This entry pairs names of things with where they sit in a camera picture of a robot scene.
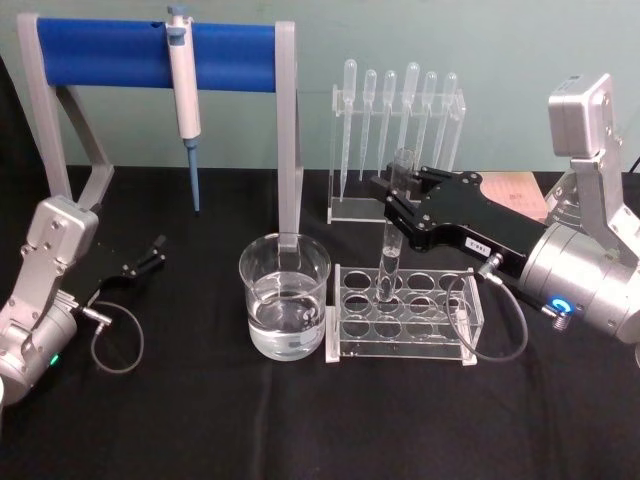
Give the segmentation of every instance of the clear acrylic rack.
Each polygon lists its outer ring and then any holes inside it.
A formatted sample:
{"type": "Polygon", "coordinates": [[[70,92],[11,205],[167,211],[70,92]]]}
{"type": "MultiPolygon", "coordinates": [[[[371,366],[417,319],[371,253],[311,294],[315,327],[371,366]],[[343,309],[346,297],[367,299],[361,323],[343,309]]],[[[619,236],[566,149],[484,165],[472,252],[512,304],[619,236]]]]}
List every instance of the clear acrylic rack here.
{"type": "MultiPolygon", "coordinates": [[[[457,84],[454,73],[447,75],[442,88],[446,84],[457,84]]],[[[418,85],[422,90],[422,79],[418,85]]],[[[352,106],[352,120],[349,139],[349,160],[347,181],[344,195],[340,198],[340,174],[342,164],[342,148],[344,129],[340,119],[345,115],[344,90],[333,86],[332,94],[332,125],[329,165],[329,194],[327,223],[335,221],[376,222],[384,223],[383,205],[367,197],[367,178],[377,174],[379,158],[378,146],[380,133],[385,116],[383,92],[378,89],[370,109],[370,124],[364,163],[365,174],[360,177],[360,140],[363,135],[362,121],[365,114],[365,100],[362,90],[356,91],[352,106]]],[[[388,133],[384,142],[384,158],[382,169],[393,160],[393,155],[399,146],[411,148],[416,153],[415,169],[422,166],[434,167],[441,170],[452,170],[462,125],[466,114],[466,106],[462,90],[456,88],[452,94],[433,93],[425,98],[425,93],[415,93],[412,98],[406,129],[406,139],[399,145],[401,122],[403,117],[402,91],[398,90],[391,103],[388,133]],[[419,139],[422,136],[422,148],[419,139]]]]}
{"type": "MultiPolygon", "coordinates": [[[[477,363],[444,310],[446,288],[463,272],[401,269],[390,302],[376,300],[378,269],[336,265],[334,273],[336,306],[327,318],[327,362],[340,357],[399,357],[477,363]]],[[[449,309],[457,330],[475,347],[484,317],[473,277],[456,282],[449,309]]]]}

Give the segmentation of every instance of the light green wall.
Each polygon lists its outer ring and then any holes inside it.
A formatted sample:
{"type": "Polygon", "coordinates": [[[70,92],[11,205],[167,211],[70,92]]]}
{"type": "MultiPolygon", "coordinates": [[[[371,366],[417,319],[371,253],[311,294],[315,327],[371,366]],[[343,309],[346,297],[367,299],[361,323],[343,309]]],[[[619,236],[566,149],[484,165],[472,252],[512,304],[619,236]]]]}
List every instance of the light green wall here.
{"type": "MultiPolygon", "coordinates": [[[[565,77],[614,76],[619,130],[640,137],[640,2],[635,0],[249,0],[188,2],[197,21],[297,23],[303,163],[326,168],[330,95],[342,64],[359,71],[458,73],[467,103],[456,168],[562,170],[551,150],[546,99],[565,77]]],[[[19,58],[15,15],[163,19],[157,0],[0,0],[0,53],[31,111],[19,58]]],[[[184,165],[172,93],[83,88],[105,149],[117,165],[184,165]]],[[[275,101],[265,94],[201,94],[200,163],[208,167],[275,167],[275,101]]],[[[69,163],[83,163],[64,123],[69,163]]],[[[625,139],[625,162],[640,138],[625,139]]]]}

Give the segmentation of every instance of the plastic pipette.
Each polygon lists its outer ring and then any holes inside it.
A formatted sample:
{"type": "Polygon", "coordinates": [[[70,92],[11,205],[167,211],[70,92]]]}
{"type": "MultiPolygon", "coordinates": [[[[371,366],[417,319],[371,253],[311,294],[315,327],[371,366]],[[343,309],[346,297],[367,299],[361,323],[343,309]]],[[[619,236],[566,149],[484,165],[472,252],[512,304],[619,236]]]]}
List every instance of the plastic pipette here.
{"type": "Polygon", "coordinates": [[[436,144],[433,148],[433,167],[438,168],[440,160],[440,150],[442,149],[442,140],[444,139],[444,129],[447,126],[447,117],[449,116],[449,107],[453,102],[453,95],[456,92],[458,86],[458,77],[455,73],[451,72],[444,80],[444,87],[442,89],[442,109],[440,123],[438,124],[438,133],[436,134],[436,144]]]}
{"type": "Polygon", "coordinates": [[[409,113],[411,105],[416,96],[418,87],[418,77],[420,76],[420,65],[411,62],[407,65],[407,72],[404,75],[404,87],[402,89],[402,117],[400,117],[400,134],[398,135],[398,149],[404,148],[407,139],[407,126],[409,125],[409,113]]]}
{"type": "Polygon", "coordinates": [[[364,101],[364,113],[362,116],[362,134],[360,135],[360,181],[362,181],[362,171],[364,161],[367,158],[367,143],[369,142],[369,123],[371,121],[371,110],[373,100],[376,97],[376,80],[378,75],[375,70],[367,70],[364,74],[364,89],[362,100],[364,101]]]}
{"type": "Polygon", "coordinates": [[[344,62],[344,78],[342,85],[342,100],[344,101],[344,128],[342,131],[342,161],[340,163],[340,201],[347,184],[347,170],[349,168],[349,140],[351,137],[351,116],[353,101],[356,99],[356,75],[358,64],[349,59],[344,62]]]}
{"type": "Polygon", "coordinates": [[[420,157],[422,157],[422,145],[424,144],[424,136],[427,132],[427,122],[431,115],[431,105],[433,97],[436,93],[436,85],[438,83],[438,75],[436,72],[428,72],[424,77],[424,87],[422,88],[422,111],[423,116],[418,124],[418,138],[416,139],[416,165],[415,169],[420,168],[420,157]]]}
{"type": "Polygon", "coordinates": [[[396,72],[388,70],[384,74],[384,85],[382,86],[382,124],[380,125],[380,139],[378,141],[378,176],[382,170],[384,161],[384,149],[387,145],[387,131],[389,130],[389,117],[391,117],[391,107],[393,97],[396,94],[396,72]]]}

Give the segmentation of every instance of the gray cable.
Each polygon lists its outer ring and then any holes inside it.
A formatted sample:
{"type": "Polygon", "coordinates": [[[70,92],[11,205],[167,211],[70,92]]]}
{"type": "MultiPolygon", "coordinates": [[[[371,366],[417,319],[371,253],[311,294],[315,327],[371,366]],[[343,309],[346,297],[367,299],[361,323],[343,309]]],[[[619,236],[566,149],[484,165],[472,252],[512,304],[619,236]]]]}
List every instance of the gray cable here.
{"type": "Polygon", "coordinates": [[[131,320],[133,321],[133,324],[135,325],[136,329],[138,330],[138,334],[140,335],[140,351],[138,352],[138,357],[136,358],[136,360],[126,368],[114,369],[114,368],[107,367],[104,363],[102,363],[98,359],[98,356],[96,355],[96,343],[101,333],[96,331],[96,333],[93,335],[93,339],[91,340],[91,358],[93,358],[93,361],[96,363],[96,365],[99,368],[101,368],[107,373],[111,373],[113,375],[124,375],[125,373],[131,372],[138,365],[140,365],[140,362],[142,361],[142,355],[144,353],[144,332],[142,331],[142,325],[140,325],[140,322],[138,321],[136,316],[133,313],[131,313],[129,310],[124,308],[122,305],[118,305],[117,303],[113,303],[113,302],[104,302],[102,300],[93,302],[93,305],[103,305],[105,307],[112,307],[112,308],[115,308],[116,310],[120,310],[121,312],[129,315],[129,318],[131,318],[131,320]]]}
{"type": "Polygon", "coordinates": [[[473,275],[474,275],[473,272],[456,275],[455,280],[453,280],[447,287],[447,296],[444,301],[444,312],[447,315],[447,320],[449,320],[449,323],[451,324],[451,328],[453,328],[453,331],[455,332],[460,342],[465,347],[467,347],[467,349],[471,353],[473,353],[476,357],[481,358],[482,360],[486,360],[487,362],[496,362],[496,363],[504,363],[504,362],[510,362],[511,360],[515,360],[522,352],[524,352],[524,349],[527,347],[527,343],[529,342],[529,327],[527,325],[527,320],[524,318],[524,312],[522,311],[522,308],[520,307],[518,300],[516,300],[516,297],[513,296],[513,293],[511,293],[511,291],[506,286],[504,286],[504,284],[500,284],[498,286],[502,289],[503,292],[507,294],[507,297],[509,297],[509,300],[511,300],[511,303],[513,304],[513,307],[516,313],[518,314],[518,320],[520,321],[520,324],[522,326],[522,342],[514,352],[510,353],[509,355],[505,355],[504,357],[490,357],[488,355],[483,355],[482,353],[478,352],[475,348],[473,348],[473,345],[471,345],[466,339],[464,339],[462,335],[460,335],[460,332],[458,332],[458,329],[456,328],[455,322],[453,321],[453,317],[451,316],[451,312],[449,311],[449,301],[451,300],[451,290],[453,289],[453,285],[458,280],[461,280],[465,277],[473,277],[473,275]]]}

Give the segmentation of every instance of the blue cylindrical bar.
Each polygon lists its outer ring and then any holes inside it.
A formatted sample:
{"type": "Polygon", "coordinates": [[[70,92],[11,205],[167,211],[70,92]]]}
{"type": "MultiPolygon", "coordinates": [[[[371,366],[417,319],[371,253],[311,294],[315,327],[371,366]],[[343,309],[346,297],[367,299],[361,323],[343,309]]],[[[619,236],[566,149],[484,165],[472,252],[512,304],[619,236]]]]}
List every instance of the blue cylindrical bar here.
{"type": "MultiPolygon", "coordinates": [[[[172,88],[164,22],[39,18],[49,85],[172,88]]],[[[275,92],[273,26],[195,23],[200,90],[275,92]]]]}

